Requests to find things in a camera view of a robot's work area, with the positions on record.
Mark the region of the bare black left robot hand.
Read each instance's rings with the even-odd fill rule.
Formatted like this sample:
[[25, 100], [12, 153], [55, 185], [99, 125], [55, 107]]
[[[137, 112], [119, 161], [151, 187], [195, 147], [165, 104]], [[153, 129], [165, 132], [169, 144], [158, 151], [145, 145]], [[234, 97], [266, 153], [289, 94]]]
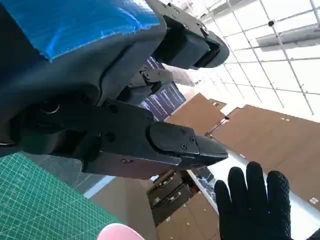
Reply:
[[217, 141], [139, 106], [160, 77], [133, 77], [149, 57], [198, 69], [229, 54], [199, 19], [159, 0], [3, 0], [0, 154], [76, 159], [85, 173], [134, 179], [223, 161]]

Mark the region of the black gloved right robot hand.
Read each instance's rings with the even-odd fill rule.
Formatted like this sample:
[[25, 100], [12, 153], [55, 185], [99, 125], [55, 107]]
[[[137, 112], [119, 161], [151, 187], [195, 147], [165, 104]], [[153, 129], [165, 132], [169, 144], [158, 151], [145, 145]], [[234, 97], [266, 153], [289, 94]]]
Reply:
[[283, 173], [273, 170], [264, 178], [259, 163], [246, 171], [232, 167], [227, 182], [214, 186], [222, 240], [290, 240], [290, 185]]

